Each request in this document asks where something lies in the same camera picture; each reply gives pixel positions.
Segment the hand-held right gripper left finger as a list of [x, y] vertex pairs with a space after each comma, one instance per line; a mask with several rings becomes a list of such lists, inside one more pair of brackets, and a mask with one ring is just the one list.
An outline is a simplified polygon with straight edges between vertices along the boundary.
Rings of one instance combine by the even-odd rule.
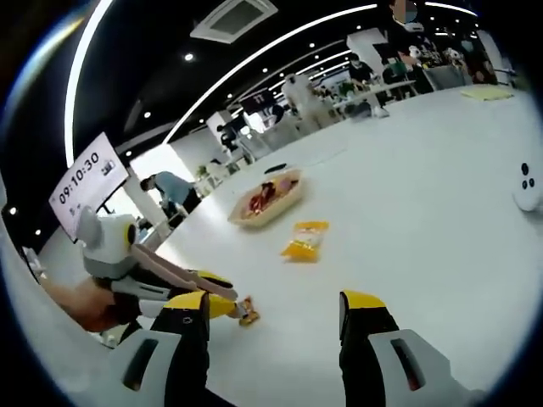
[[207, 406], [209, 295], [172, 299], [112, 352], [108, 406]]

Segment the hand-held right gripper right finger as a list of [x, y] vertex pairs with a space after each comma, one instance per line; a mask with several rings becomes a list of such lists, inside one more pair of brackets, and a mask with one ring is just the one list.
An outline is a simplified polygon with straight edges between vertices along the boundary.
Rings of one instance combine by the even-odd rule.
[[400, 329], [371, 294], [339, 294], [339, 367], [347, 406], [480, 406], [451, 374], [450, 361], [410, 329]]

